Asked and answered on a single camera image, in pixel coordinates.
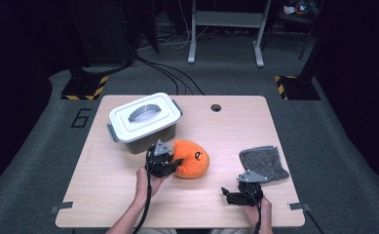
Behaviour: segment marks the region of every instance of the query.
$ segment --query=yellow black hazard tape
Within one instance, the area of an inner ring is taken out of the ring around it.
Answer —
[[[277,82],[278,91],[280,92],[282,99],[288,99],[286,96],[284,85],[281,81],[282,78],[296,79],[296,76],[275,76],[275,82]]]
[[[94,93],[91,93],[90,95],[85,96],[79,96],[79,95],[61,95],[61,99],[71,99],[71,100],[80,100],[80,99],[98,99],[100,97],[101,92],[103,91],[104,85],[106,84],[108,77],[104,76],[101,78],[100,82],[98,83],[98,87],[96,88]]]

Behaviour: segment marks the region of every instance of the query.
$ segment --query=white plastic container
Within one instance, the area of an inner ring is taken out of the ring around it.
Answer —
[[[123,142],[130,153],[137,154],[159,139],[162,142],[173,139],[182,114],[173,99],[158,93],[111,110],[107,129],[115,142]]]

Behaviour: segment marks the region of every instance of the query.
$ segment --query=felt pad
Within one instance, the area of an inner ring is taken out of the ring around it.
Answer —
[[[245,170],[251,170],[266,176],[268,178],[266,182],[289,177],[289,173],[281,165],[278,147],[261,146],[246,149],[241,151],[240,159]]]

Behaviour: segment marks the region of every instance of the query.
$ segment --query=gray handle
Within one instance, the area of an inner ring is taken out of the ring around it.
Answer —
[[[135,119],[143,114],[143,113],[146,113],[146,112],[149,112],[149,111],[155,111],[155,112],[160,112],[162,111],[162,109],[156,105],[156,104],[147,104],[147,105],[143,105],[143,106],[140,106],[137,110],[135,110],[130,116],[129,116],[129,122],[134,122]]]
[[[109,132],[110,138],[115,141],[119,142],[120,140],[116,137],[116,134],[114,132],[113,126],[107,124],[107,131]]]
[[[183,115],[183,110],[182,110],[182,108],[180,108],[179,104],[177,104],[177,102],[176,102],[174,99],[172,99],[171,101],[173,101],[174,105],[175,105],[175,106],[177,107],[177,109],[180,111],[180,116],[182,116],[182,115]]]

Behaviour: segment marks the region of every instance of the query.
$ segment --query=table leg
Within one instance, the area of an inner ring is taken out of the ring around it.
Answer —
[[[271,6],[271,0],[267,0],[267,2],[265,4],[265,10],[263,12],[261,25],[259,26],[258,35],[256,37],[256,41],[252,42],[253,50],[255,51],[256,65],[260,68],[264,67],[264,60],[262,58],[260,45],[261,45],[261,41],[262,41],[262,35],[264,34],[265,24],[266,24],[266,20],[268,18],[268,12],[269,12],[270,6]]]
[[[188,63],[195,63],[196,54],[196,0],[192,4],[192,39],[190,42]]]

